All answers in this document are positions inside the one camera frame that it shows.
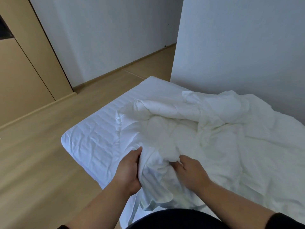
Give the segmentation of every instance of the floor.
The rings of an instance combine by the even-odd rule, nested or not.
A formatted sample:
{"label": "floor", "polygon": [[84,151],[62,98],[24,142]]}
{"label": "floor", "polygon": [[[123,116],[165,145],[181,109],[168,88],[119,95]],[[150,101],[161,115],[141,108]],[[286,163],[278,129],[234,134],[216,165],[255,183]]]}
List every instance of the floor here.
{"label": "floor", "polygon": [[0,130],[0,229],[57,228],[101,191],[61,135],[147,77],[169,81],[174,53],[166,48]]}

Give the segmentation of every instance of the bed sheet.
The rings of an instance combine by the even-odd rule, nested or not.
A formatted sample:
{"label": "bed sheet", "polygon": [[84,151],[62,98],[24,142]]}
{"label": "bed sheet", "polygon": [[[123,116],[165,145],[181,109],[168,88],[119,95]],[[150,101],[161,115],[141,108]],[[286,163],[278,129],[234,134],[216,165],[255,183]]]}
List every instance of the bed sheet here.
{"label": "bed sheet", "polygon": [[62,145],[105,188],[109,182],[106,167],[112,158],[116,110],[134,99],[174,96],[184,90],[187,89],[151,76],[66,131],[61,138]]}

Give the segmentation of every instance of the wooden wardrobe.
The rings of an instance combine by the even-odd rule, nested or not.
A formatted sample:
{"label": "wooden wardrobe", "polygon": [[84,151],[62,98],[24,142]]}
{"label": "wooden wardrobe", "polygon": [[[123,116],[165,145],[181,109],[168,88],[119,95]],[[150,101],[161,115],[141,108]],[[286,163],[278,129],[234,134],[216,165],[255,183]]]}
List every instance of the wooden wardrobe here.
{"label": "wooden wardrobe", "polygon": [[0,127],[73,90],[29,0],[0,0]]}

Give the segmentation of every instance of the wrinkled fabric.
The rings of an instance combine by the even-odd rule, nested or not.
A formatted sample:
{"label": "wrinkled fabric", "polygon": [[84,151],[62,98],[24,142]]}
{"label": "wrinkled fabric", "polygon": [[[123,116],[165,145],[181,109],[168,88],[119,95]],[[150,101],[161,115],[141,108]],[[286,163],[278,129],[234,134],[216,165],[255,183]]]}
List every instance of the wrinkled fabric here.
{"label": "wrinkled fabric", "polygon": [[254,95],[182,91],[130,102],[116,113],[109,176],[139,146],[142,189],[123,211],[130,215],[128,223],[138,207],[196,209],[215,216],[169,165],[181,154],[197,159],[215,183],[305,223],[305,127]]}

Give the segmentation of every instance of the person's left hand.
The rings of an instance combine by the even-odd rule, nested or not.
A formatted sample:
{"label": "person's left hand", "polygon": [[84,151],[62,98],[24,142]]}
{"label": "person's left hand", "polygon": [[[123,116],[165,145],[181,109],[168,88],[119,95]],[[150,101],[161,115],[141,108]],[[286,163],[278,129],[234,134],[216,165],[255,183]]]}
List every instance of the person's left hand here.
{"label": "person's left hand", "polygon": [[137,150],[131,150],[120,161],[113,180],[127,191],[130,196],[141,189],[141,183],[138,179],[138,164],[142,152],[142,147]]}

